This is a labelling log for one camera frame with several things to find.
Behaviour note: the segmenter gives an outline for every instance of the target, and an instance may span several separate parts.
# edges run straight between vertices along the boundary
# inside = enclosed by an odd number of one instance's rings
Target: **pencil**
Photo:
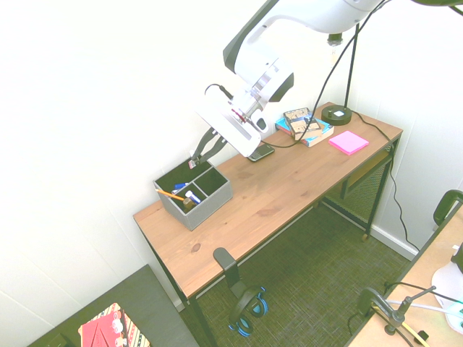
[[[178,200],[180,200],[180,201],[183,201],[183,200],[184,200],[183,197],[178,197],[178,196],[173,195],[173,194],[171,194],[171,193],[165,192],[164,190],[157,189],[156,191],[157,191],[158,193],[167,195],[168,197],[173,197],[174,199],[178,199]]]

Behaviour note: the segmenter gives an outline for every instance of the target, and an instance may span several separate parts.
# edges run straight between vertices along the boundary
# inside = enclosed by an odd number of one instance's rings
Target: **pink sticky notes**
[[[329,143],[347,155],[351,155],[359,149],[364,148],[369,142],[350,131],[346,131],[338,136],[332,137]]]

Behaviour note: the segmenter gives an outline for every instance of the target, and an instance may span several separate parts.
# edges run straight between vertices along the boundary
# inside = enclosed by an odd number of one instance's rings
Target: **gray desk organizer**
[[[162,189],[170,193],[175,184],[189,182],[176,193],[179,197],[185,197],[185,193],[191,190],[201,200],[190,211],[185,211],[182,201],[172,199],[164,194],[159,194],[164,208],[179,220],[189,230],[199,226],[207,217],[216,212],[225,202],[233,197],[230,181],[220,173],[208,161],[197,165],[193,169],[184,161],[164,176],[153,181],[156,189]]]

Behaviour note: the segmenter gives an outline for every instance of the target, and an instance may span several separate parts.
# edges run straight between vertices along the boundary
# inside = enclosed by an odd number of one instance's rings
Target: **mesh shelf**
[[[325,199],[328,200],[327,203],[366,228],[376,194],[378,193],[384,168],[385,166],[378,169],[344,199],[342,199],[340,195],[340,185],[339,187],[333,188],[325,195]]]

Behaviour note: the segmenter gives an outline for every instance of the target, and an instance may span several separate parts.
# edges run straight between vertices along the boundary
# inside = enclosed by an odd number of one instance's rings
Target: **desk top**
[[[431,278],[437,269],[450,262],[455,252],[453,245],[459,246],[463,242],[463,208],[460,208],[455,216],[442,229],[436,239],[416,261],[412,269],[404,276],[402,282],[415,284],[423,288],[431,287]],[[414,296],[420,292],[406,286],[397,286],[388,299],[402,301],[405,296]],[[414,301],[417,304],[440,307],[434,295],[426,294]],[[463,346],[463,335],[452,330],[448,325],[444,313],[427,309],[410,307],[405,314],[405,322],[416,332],[424,330],[429,339],[426,342],[431,347]],[[368,323],[358,332],[349,347],[357,346],[393,346],[401,347],[408,344],[395,334],[389,336],[384,332],[386,323],[373,316]],[[413,340],[408,332],[404,332],[409,340]]]
[[[315,116],[320,118],[321,106]],[[402,131],[364,116],[395,140]],[[233,198],[195,230],[189,231],[164,210],[161,201],[134,218],[148,241],[190,298],[222,274],[213,251],[225,248],[240,260],[271,237],[307,206],[387,146],[387,139],[353,114],[349,124],[335,127],[334,134],[350,130],[370,144],[346,155],[324,140],[314,147],[303,144],[275,153],[257,163],[236,155],[218,169],[231,182]],[[292,139],[276,132],[266,139],[275,145],[290,145]]]

